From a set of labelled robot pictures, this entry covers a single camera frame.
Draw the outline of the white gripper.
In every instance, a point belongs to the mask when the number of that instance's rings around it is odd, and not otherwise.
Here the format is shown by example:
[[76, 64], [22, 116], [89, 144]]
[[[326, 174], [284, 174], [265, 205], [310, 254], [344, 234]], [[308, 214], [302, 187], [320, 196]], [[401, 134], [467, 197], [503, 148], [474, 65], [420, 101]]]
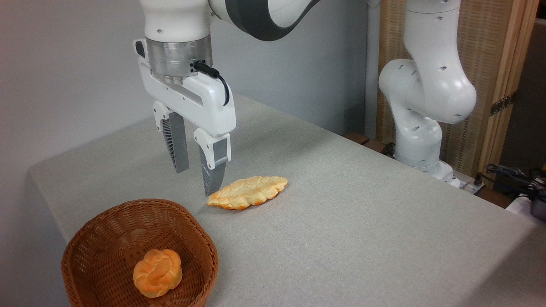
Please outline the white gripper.
[[211, 40], [167, 43], [145, 38], [134, 41], [134, 50], [145, 90], [156, 99], [156, 128], [176, 173], [189, 169], [186, 118], [199, 127], [194, 139], [199, 145], [205, 196], [214, 194], [232, 160], [228, 133], [236, 128], [236, 114], [227, 83], [199, 71], [212, 66]]

